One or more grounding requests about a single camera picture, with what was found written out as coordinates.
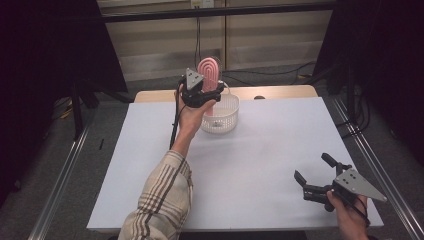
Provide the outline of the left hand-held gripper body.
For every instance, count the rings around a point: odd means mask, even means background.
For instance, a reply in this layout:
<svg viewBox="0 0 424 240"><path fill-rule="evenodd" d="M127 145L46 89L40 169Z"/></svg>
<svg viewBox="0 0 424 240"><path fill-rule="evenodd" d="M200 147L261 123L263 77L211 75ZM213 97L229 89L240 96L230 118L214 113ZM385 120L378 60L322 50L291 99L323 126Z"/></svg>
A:
<svg viewBox="0 0 424 240"><path fill-rule="evenodd" d="M202 85L204 76L200 73L187 68L186 74L183 76L183 102L192 108L200 108L206 102L201 99Z"/></svg>

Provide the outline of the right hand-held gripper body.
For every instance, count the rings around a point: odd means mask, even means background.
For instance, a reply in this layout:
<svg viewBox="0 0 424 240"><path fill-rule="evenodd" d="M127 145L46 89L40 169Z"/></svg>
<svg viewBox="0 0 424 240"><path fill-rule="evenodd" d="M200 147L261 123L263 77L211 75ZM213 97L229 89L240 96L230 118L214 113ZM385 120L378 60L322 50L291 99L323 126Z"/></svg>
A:
<svg viewBox="0 0 424 240"><path fill-rule="evenodd" d="M304 177L301 177L304 200L321 203L328 212L334 210L334 206L330 203L326 195L330 190L333 190L334 194L340 198L344 205L348 206L354 206L355 200L359 195L381 202L387 201L387 197L359 172L353 169L351 165L336 162L330 163L330 166L336 169L336 177L332 180L330 185L310 185Z"/></svg>

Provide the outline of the pink hairbrush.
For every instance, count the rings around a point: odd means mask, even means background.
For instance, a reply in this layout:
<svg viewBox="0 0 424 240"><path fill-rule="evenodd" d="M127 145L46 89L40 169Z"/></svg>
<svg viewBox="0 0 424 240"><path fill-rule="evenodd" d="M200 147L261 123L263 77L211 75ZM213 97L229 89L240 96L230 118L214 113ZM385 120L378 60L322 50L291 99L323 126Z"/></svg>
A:
<svg viewBox="0 0 424 240"><path fill-rule="evenodd" d="M204 58L198 64L197 70L204 76L201 99L205 102L212 100L212 95L218 94L215 91L220 76L218 61L214 57Z"/></svg>

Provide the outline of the white perforated plastic basket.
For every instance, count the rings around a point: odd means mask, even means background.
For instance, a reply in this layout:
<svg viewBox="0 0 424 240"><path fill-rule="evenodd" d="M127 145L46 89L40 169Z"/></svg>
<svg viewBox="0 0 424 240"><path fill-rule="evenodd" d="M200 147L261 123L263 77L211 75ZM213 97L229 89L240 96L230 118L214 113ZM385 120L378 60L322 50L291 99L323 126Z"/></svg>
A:
<svg viewBox="0 0 424 240"><path fill-rule="evenodd" d="M221 100L203 115L201 129L207 133L225 134L238 123L240 99L227 84L224 86L226 89L221 94Z"/></svg>

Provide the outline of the person's left hand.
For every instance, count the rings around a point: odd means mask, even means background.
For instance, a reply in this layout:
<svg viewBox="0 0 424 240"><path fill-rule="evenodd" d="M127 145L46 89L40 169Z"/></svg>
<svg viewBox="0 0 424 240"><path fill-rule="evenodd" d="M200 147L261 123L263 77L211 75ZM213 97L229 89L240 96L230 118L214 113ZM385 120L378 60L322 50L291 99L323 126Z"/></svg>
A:
<svg viewBox="0 0 424 240"><path fill-rule="evenodd" d="M186 136L187 138L192 139L201 126L203 115L216 104L216 101L207 101L200 108L188 107L182 100L182 89L183 85L180 85L179 89L175 93L179 128L177 136Z"/></svg>

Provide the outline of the person's right hand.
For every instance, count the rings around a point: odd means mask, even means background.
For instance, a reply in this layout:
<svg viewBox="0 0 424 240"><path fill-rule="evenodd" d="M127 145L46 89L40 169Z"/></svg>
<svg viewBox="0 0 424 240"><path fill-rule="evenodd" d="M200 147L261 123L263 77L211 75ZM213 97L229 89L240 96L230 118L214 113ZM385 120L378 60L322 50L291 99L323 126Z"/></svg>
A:
<svg viewBox="0 0 424 240"><path fill-rule="evenodd" d="M369 240L365 220L352 208L345 207L343 202L327 192L330 203L335 207L337 223L343 240Z"/></svg>

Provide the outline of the wooden table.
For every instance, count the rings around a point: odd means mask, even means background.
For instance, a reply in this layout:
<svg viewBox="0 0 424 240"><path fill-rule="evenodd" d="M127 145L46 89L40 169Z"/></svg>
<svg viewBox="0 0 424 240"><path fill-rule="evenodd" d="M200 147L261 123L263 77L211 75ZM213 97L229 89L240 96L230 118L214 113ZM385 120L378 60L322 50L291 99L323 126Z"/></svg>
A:
<svg viewBox="0 0 424 240"><path fill-rule="evenodd" d="M264 97L265 99L307 98L318 96L315 88L310 85L232 87L230 92L237 95L240 100L253 100L258 96ZM140 91L136 94L134 102L174 102L174 91Z"/></svg>

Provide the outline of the white table board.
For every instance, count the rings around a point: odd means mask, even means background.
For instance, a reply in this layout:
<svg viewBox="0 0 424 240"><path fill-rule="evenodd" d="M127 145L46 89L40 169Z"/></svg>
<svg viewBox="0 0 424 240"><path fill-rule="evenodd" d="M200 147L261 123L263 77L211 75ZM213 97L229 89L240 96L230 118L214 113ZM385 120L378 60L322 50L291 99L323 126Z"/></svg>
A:
<svg viewBox="0 0 424 240"><path fill-rule="evenodd" d="M136 209L147 177L169 148L175 105L130 105L88 229L118 231ZM321 156L352 159L322 98L244 100L226 134L197 132L187 161L194 184L188 232L334 227L334 214L306 201L294 174L327 185L335 171Z"/></svg>

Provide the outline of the black horizontal bar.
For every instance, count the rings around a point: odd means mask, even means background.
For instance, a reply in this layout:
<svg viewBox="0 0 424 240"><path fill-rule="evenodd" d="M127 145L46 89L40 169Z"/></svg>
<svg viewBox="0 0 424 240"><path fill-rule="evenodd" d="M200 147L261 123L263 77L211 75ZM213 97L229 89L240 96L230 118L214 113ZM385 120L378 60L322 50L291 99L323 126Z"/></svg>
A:
<svg viewBox="0 0 424 240"><path fill-rule="evenodd" d="M128 14L108 14L108 15L103 15L100 18L100 21L104 23L117 23L117 22L133 22L133 21L183 19L183 18L253 15L253 14L311 12L311 11L333 10L336 6L337 6L337 3L335 1L332 1L332 2L301 3L301 4L280 4L280 5L169 10L169 11L128 13Z"/></svg>

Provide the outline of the black metal stand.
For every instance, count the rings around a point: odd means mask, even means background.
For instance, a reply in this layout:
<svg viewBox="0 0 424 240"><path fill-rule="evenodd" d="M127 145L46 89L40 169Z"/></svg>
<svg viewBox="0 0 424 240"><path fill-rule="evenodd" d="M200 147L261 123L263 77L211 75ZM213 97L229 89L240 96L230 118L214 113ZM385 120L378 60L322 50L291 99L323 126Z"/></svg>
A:
<svg viewBox="0 0 424 240"><path fill-rule="evenodd" d="M81 103L89 109L99 105L99 100L95 96L95 84L85 79L74 81L71 88L71 100L75 123L74 139L77 140L84 129Z"/></svg>

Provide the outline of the black curtain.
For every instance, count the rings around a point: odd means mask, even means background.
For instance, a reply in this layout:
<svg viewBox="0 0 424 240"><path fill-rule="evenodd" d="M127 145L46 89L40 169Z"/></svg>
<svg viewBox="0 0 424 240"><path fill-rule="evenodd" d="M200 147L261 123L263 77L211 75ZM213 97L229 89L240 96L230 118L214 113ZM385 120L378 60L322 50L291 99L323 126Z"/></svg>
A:
<svg viewBox="0 0 424 240"><path fill-rule="evenodd" d="M97 0L0 0L0 207L35 158L55 102L125 92Z"/></svg>
<svg viewBox="0 0 424 240"><path fill-rule="evenodd" d="M313 74L349 72L424 166L424 0L335 0Z"/></svg>

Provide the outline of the aluminium floor rail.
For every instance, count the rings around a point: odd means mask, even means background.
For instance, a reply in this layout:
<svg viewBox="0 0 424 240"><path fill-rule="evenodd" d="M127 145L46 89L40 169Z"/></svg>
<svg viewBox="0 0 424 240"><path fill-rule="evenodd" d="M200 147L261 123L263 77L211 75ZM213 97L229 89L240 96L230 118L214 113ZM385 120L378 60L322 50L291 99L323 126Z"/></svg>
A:
<svg viewBox="0 0 424 240"><path fill-rule="evenodd" d="M53 218L60 205L60 201L65 192L65 188L69 182L74 166L82 151L88 132L93 124L96 110L89 110L84 119L85 126L76 140L73 141L72 147L67 155L61 172L55 182L55 185L41 211L39 217L28 237L28 240L45 240L50 229Z"/></svg>
<svg viewBox="0 0 424 240"><path fill-rule="evenodd" d="M345 104L340 99L333 99L332 102L341 118L346 121L349 136L354 139L356 145L360 149L371 171L374 173L386 194L388 202L394 208L394 211L402 222L403 227L408 232L410 238L412 240L424 240L424 228L421 226L416 214L412 211L409 204L394 185L362 131L349 120Z"/></svg>

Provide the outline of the white wall socket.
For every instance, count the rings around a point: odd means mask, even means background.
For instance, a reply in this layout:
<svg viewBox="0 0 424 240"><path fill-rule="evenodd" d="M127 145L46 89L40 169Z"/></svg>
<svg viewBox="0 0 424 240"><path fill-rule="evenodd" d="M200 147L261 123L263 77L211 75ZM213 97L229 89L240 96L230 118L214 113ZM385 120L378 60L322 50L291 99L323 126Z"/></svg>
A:
<svg viewBox="0 0 424 240"><path fill-rule="evenodd" d="M190 0L191 8L214 8L214 0Z"/></svg>

